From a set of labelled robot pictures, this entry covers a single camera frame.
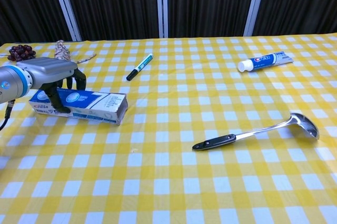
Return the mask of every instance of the dark grapes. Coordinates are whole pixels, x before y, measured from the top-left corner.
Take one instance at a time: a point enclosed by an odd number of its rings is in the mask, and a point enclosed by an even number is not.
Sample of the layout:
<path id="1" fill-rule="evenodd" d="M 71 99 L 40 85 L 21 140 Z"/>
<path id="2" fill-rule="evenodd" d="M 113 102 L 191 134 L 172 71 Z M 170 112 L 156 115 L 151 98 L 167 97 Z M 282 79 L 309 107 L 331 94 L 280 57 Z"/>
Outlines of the dark grapes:
<path id="1" fill-rule="evenodd" d="M 29 45 L 12 46 L 9 50 L 10 55 L 7 57 L 10 61 L 24 61 L 36 58 L 36 52 Z"/>
<path id="2" fill-rule="evenodd" d="M 25 52 L 24 48 L 19 48 L 16 51 L 18 52 L 18 54 L 23 54 Z"/>

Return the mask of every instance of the black handle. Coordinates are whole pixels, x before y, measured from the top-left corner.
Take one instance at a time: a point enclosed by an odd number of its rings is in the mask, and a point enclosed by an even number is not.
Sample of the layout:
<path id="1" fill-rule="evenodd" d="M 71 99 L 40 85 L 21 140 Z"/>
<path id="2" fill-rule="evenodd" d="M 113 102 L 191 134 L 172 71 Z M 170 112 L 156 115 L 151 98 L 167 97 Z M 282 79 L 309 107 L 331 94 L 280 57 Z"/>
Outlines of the black handle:
<path id="1" fill-rule="evenodd" d="M 204 142 L 200 142 L 192 147 L 193 150 L 206 150 L 216 147 L 220 147 L 225 144 L 233 143 L 236 141 L 235 134 L 227 134 L 225 136 L 220 136 L 213 138 Z"/>

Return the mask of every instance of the white cap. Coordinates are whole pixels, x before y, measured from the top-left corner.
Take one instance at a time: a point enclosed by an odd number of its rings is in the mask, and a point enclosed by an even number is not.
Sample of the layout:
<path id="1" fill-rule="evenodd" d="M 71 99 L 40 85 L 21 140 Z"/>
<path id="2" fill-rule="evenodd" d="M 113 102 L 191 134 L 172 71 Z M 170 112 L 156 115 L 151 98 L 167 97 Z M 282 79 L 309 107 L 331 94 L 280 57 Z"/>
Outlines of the white cap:
<path id="1" fill-rule="evenodd" d="M 244 60 L 242 62 L 239 62 L 239 64 L 237 65 L 237 68 L 239 69 L 240 72 L 243 72 L 245 70 L 252 71 L 254 66 L 251 60 Z"/>

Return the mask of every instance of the white and blue box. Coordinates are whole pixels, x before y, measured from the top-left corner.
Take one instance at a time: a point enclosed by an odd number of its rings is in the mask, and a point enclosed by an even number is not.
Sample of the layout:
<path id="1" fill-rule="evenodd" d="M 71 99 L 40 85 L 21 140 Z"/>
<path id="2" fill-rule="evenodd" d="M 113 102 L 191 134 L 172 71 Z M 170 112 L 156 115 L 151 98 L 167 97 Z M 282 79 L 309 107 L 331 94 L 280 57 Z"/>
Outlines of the white and blue box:
<path id="1" fill-rule="evenodd" d="M 128 104 L 126 94 L 57 89 L 71 113 L 57 112 L 44 91 L 38 90 L 29 103 L 37 113 L 94 120 L 120 125 Z"/>

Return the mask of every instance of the curtain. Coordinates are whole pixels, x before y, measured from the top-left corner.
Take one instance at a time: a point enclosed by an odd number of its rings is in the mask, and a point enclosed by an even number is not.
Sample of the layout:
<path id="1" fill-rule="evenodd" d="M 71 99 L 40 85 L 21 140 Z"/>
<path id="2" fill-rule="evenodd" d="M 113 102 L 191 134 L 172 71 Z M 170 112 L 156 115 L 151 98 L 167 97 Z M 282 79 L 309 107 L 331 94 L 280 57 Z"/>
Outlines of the curtain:
<path id="1" fill-rule="evenodd" d="M 337 0 L 261 0 L 253 35 L 337 32 Z"/>
<path id="2" fill-rule="evenodd" d="M 251 0 L 168 0 L 169 37 L 242 36 Z"/>
<path id="3" fill-rule="evenodd" d="M 0 45 L 71 40 L 58 0 L 0 0 Z"/>
<path id="4" fill-rule="evenodd" d="M 71 0 L 83 40 L 157 38 L 157 0 Z"/>

